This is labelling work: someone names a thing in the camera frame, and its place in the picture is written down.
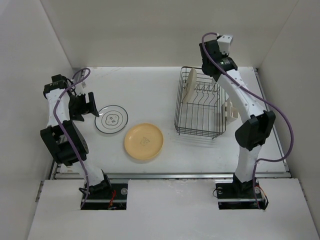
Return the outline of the white patterned plate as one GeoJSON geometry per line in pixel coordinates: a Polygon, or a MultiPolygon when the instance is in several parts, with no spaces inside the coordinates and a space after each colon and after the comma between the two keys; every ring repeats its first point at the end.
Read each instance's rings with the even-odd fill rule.
{"type": "Polygon", "coordinates": [[[120,132],[128,120],[129,115],[122,106],[108,105],[98,111],[94,124],[99,132],[112,135],[120,132]]]}
{"type": "Polygon", "coordinates": [[[219,76],[218,75],[214,75],[212,77],[212,84],[215,84],[218,81],[218,79],[219,79],[219,76]]]}

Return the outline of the yellow plate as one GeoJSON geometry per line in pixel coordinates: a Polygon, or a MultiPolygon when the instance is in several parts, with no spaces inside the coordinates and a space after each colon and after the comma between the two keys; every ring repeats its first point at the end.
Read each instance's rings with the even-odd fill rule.
{"type": "Polygon", "coordinates": [[[151,123],[140,123],[133,126],[124,138],[124,149],[127,154],[140,161],[155,158],[161,152],[163,145],[162,131],[151,123]]]}

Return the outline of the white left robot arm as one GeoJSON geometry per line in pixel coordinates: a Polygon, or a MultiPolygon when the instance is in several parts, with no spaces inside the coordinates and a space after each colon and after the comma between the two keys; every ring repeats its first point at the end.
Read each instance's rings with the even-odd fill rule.
{"type": "Polygon", "coordinates": [[[76,121],[84,121],[84,115],[99,115],[94,94],[76,92],[76,83],[61,74],[51,79],[43,90],[49,118],[40,136],[56,163],[71,167],[85,180],[85,186],[80,188],[85,197],[107,198],[113,192],[110,180],[87,158],[87,142],[75,125],[76,121]]]}

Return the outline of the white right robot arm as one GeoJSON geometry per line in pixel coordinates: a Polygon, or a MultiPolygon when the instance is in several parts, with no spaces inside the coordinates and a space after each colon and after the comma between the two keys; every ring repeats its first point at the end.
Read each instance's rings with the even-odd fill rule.
{"type": "Polygon", "coordinates": [[[270,136],[276,115],[271,110],[267,111],[249,93],[237,65],[220,52],[217,40],[202,42],[199,47],[203,73],[212,77],[224,89],[242,121],[242,125],[235,131],[239,156],[231,190],[235,196],[243,197],[253,190],[255,163],[270,136]]]}

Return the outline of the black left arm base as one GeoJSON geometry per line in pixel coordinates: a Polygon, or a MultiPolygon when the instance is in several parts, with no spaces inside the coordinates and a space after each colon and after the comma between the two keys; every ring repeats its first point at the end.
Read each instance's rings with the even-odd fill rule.
{"type": "Polygon", "coordinates": [[[85,188],[79,188],[82,194],[81,210],[109,210],[118,211],[127,209],[128,183],[112,182],[111,189],[103,190],[95,194],[90,194],[86,201],[85,188]]]}

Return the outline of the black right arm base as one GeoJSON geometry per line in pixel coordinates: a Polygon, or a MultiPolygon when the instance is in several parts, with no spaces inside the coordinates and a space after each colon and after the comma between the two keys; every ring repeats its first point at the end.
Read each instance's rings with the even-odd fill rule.
{"type": "Polygon", "coordinates": [[[216,193],[219,210],[266,210],[269,205],[268,197],[257,182],[254,187],[250,183],[244,190],[233,182],[217,182],[212,193],[216,193]]]}

